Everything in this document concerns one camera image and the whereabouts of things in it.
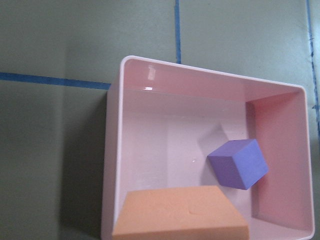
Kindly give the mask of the orange foam block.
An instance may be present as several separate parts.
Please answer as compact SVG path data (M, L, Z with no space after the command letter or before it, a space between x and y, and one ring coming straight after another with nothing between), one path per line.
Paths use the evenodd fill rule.
M127 193L114 240L248 240L249 225L218 186Z

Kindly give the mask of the pink plastic bin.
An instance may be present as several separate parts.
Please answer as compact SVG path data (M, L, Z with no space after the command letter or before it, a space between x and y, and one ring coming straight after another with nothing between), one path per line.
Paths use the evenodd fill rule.
M248 190L221 190L246 218L250 238L312 238L302 86L125 57L107 91L101 238L111 239L127 192L216 185L208 154L242 139L257 140L269 171Z

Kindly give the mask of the purple foam block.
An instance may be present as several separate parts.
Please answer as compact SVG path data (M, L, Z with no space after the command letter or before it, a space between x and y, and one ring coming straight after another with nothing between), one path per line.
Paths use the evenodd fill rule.
M223 187L248 190L269 171L256 139L230 140L207 159Z

